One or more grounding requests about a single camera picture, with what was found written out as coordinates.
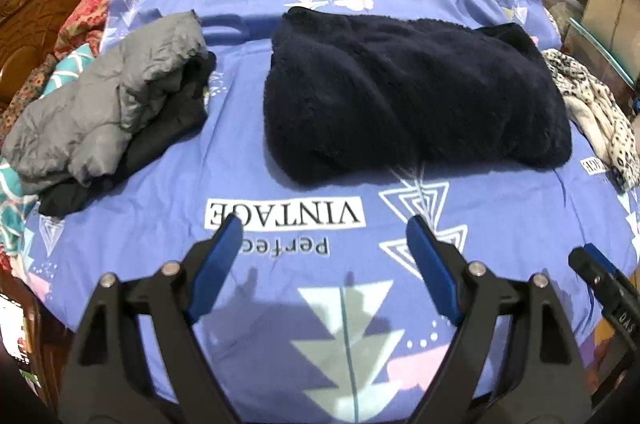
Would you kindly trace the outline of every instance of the folded black fleece garment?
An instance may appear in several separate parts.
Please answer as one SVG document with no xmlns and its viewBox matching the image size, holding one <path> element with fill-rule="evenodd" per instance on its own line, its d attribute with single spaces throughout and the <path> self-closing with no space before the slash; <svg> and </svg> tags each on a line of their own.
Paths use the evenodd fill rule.
<svg viewBox="0 0 640 424">
<path fill-rule="evenodd" d="M 133 173 L 160 158 L 171 144 L 202 128 L 207 120 L 203 89 L 215 64 L 216 57 L 211 52 L 208 59 L 201 56 L 191 58 L 182 70 L 180 90 L 168 96 L 158 116 L 133 136 L 116 172 L 93 178 L 89 187 L 68 179 L 46 189 L 40 195 L 38 212 L 64 218 L 81 211 L 93 198 L 111 191 Z"/>
<path fill-rule="evenodd" d="M 560 92 L 514 23 L 342 16 L 293 7 L 273 35 L 266 141 L 294 181 L 422 162 L 571 156 Z"/>
</svg>

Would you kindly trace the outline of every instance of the wooden bed frame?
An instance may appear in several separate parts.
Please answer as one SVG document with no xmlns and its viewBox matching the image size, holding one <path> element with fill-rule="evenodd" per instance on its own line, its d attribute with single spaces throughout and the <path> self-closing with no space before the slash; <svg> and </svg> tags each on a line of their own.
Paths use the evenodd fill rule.
<svg viewBox="0 0 640 424">
<path fill-rule="evenodd" d="M 0 106 L 7 107 L 31 71 L 42 64 L 66 18 L 81 0 L 0 0 Z M 41 399 L 58 406 L 60 381 L 73 333 L 20 280 L 0 268 L 0 292 L 24 308 L 32 371 Z"/>
</svg>

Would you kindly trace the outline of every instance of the leopard print fabric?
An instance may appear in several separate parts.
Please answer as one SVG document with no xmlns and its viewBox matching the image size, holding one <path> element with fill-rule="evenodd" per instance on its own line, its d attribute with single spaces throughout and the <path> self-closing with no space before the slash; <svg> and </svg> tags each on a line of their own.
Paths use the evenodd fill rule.
<svg viewBox="0 0 640 424">
<path fill-rule="evenodd" d="M 636 187 L 640 184 L 636 139 L 609 87 L 571 56 L 555 49 L 545 50 L 542 55 L 567 110 L 596 156 L 613 169 L 623 191 Z"/>
</svg>

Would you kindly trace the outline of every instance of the black fuzzy blanket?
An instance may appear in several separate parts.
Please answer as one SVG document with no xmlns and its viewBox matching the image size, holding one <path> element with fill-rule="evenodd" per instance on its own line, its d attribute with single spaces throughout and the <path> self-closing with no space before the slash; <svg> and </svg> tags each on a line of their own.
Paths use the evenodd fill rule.
<svg viewBox="0 0 640 424">
<path fill-rule="evenodd" d="M 300 184 L 421 162 L 555 168 L 571 156 L 562 97 L 513 23 L 470 30 L 294 7 L 273 35 L 264 124 Z"/>
</svg>

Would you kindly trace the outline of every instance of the pink cloud print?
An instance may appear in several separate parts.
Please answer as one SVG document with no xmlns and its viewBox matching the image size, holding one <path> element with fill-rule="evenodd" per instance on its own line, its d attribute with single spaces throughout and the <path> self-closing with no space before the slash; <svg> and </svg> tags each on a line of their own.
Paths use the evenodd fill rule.
<svg viewBox="0 0 640 424">
<path fill-rule="evenodd" d="M 425 391 L 435 377 L 449 345 L 432 348 L 419 354 L 391 359 L 386 365 L 389 382 L 400 383 L 400 390 L 420 386 Z"/>
</svg>

